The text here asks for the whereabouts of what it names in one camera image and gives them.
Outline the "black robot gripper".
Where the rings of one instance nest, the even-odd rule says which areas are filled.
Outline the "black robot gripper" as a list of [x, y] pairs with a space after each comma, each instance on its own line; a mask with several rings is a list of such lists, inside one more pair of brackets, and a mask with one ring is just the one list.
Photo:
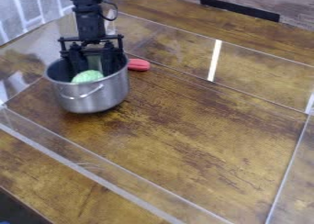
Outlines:
[[[105, 21], [114, 21], [115, 18], [109, 18], [103, 15], [102, 3], [106, 0], [71, 0], [74, 7], [72, 11], [76, 18], [78, 36], [72, 38], [60, 38], [60, 53], [68, 52], [68, 59], [76, 74], [89, 69], [89, 61], [83, 55], [82, 49], [89, 44], [99, 44], [101, 42], [117, 39], [119, 48], [123, 48], [123, 35], [109, 35], [105, 28]], [[121, 70], [121, 50], [114, 47], [111, 41], [107, 41], [101, 53], [102, 71], [105, 76], [110, 76]]]

